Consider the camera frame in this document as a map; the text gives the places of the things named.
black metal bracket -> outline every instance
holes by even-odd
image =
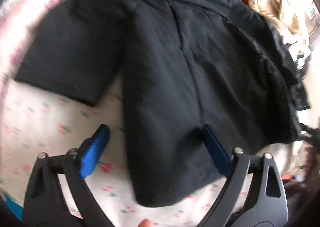
[[[216,167],[227,181],[197,227],[284,226],[287,202],[272,155],[265,153],[261,158],[247,155],[240,147],[230,149],[215,138],[210,125],[203,127],[202,134]],[[39,154],[25,196],[26,227],[114,227],[84,181],[93,172],[109,137],[109,128],[101,125],[79,149],[56,157]],[[233,214],[248,173],[253,173],[253,178],[244,207]],[[70,214],[57,174],[65,174],[82,219]]]

bed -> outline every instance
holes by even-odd
[[[217,198],[225,179],[220,179],[181,202],[146,208],[134,199],[124,151],[122,76],[119,74],[98,107],[92,108],[54,93],[12,79],[32,42],[36,27],[50,9],[64,0],[7,0],[0,7],[1,167],[0,187],[23,206],[28,177],[38,153],[65,154],[80,146],[102,123],[111,129],[111,140],[94,173],[86,182],[115,226],[135,226],[147,215],[157,226],[194,226]],[[273,144],[260,154],[273,154],[278,169],[287,173],[297,144]],[[65,179],[60,178],[70,212],[80,217]],[[235,211],[241,208],[250,185],[243,186]]]

